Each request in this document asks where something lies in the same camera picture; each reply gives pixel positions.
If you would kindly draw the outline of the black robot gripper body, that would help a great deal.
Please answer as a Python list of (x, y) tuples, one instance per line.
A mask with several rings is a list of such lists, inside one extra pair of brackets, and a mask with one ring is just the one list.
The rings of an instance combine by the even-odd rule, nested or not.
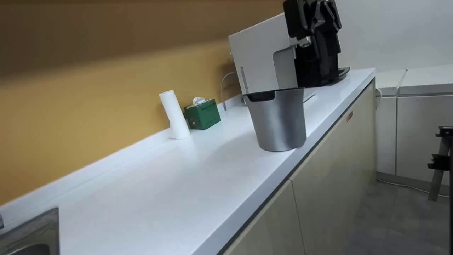
[(283, 0), (289, 35), (296, 39), (313, 36), (322, 28), (339, 32), (343, 26), (336, 0)]

